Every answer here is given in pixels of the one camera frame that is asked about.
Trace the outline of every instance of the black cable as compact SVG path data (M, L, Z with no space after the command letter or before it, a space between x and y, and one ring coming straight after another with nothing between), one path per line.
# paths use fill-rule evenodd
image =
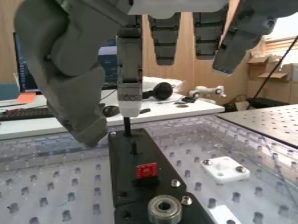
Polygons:
M272 78L273 73L276 72L277 68L279 68L280 65L283 64L283 61L284 61L284 59L287 58L289 52L292 51L292 48L295 47L297 41L298 41L298 36L296 37L296 39L295 39L295 41L293 41L291 47L289 47L288 50L287 50L287 53L284 54L281 60L279 61L276 67L273 68L272 72L269 73L269 76L267 77L267 79L265 79L265 81L264 81L264 84L263 84L263 86L260 87L259 92L256 93L256 95L255 95L252 101L256 100L256 98L259 97L259 94L261 93L261 91L263 91L263 89L264 89L264 87L265 87L265 85L267 85L269 79Z
M102 100L107 99L107 98L108 98L116 91L118 91L118 89L114 90L112 93L110 93L108 96L106 96Z

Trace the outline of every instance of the metal pin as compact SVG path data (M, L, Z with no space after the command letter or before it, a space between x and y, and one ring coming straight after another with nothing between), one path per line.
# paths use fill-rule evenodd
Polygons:
M200 182L198 182L196 186L195 186L195 190L201 191L201 189L203 189L203 184Z
M68 222L68 221L71 221L71 220L72 220L71 212L70 212L70 210L66 210L66 211L63 212L63 221L64 221L64 222Z
M22 196L29 194L30 194L30 188L29 187L22 188Z
M178 160L176 166L182 166L182 160Z
M264 214L261 212L255 212L253 222L256 224L263 224L264 223Z
M209 198L208 208L216 208L217 200L215 198Z
M255 195L259 196L259 197L263 197L263 195L264 195L264 189L261 187L256 187Z
M241 194L239 192L235 192L232 201L236 202L236 203L240 203L240 197L241 197Z
M72 186L75 187L75 186L78 186L79 185L79 180L78 180L78 178L74 178L72 179Z
M100 215L102 211L100 211L100 204L95 204L94 205L94 215Z
M191 170L186 170L186 174L184 174L184 176L186 176L187 178L191 177Z
M139 155L139 153L138 153L138 143L135 141L132 142L132 151L131 151L131 154L132 155Z
M30 224L41 224L39 218L34 217L30 221Z
M49 206L49 204L50 204L50 203L49 203L49 199L47 199L47 198L42 198L42 199L41 199L41 207L45 208L45 207Z
M289 207L287 205L281 205L279 209L279 215L288 217L289 216Z
M68 201L75 201L76 200L76 195L74 192L68 193Z

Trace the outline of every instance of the metal rod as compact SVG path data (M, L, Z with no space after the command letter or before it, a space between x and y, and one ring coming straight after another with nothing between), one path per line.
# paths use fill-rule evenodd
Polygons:
M126 135L132 136L132 131L131 131L131 118L126 117L124 118L124 130L126 130Z

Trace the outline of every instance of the metal plate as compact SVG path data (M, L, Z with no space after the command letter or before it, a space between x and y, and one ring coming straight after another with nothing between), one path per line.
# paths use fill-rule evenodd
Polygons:
M225 113L219 117L298 147L298 105Z
M229 220L237 224L297 224L298 151L293 147L215 116L136 124L134 128L147 129L188 191L219 224ZM96 148L86 148L70 134L0 141L2 222L33 224L38 218L41 224L114 224L107 146L104 139ZM223 156L251 170L248 180L219 185L204 172L200 161ZM30 194L22 194L27 187ZM49 206L42 207L45 197ZM11 214L14 203L19 211ZM68 221L66 211L72 217Z

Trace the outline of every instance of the wooden wall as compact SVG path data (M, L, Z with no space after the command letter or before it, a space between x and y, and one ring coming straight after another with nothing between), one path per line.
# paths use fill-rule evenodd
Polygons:
M228 23L233 18L240 0L231 0ZM0 83L14 82L17 72L14 46L14 15L22 0L0 0ZM228 102L239 94L247 93L248 65L247 59L231 77L213 72L212 61L200 61L195 55L194 18L191 13L183 13L182 29L178 43L176 62L174 66L159 66L156 63L154 40L150 33L148 18L144 16L144 74L186 81L183 93L204 85L216 87L224 85L228 98L217 99Z
M15 82L14 15L22 0L0 0L0 84Z

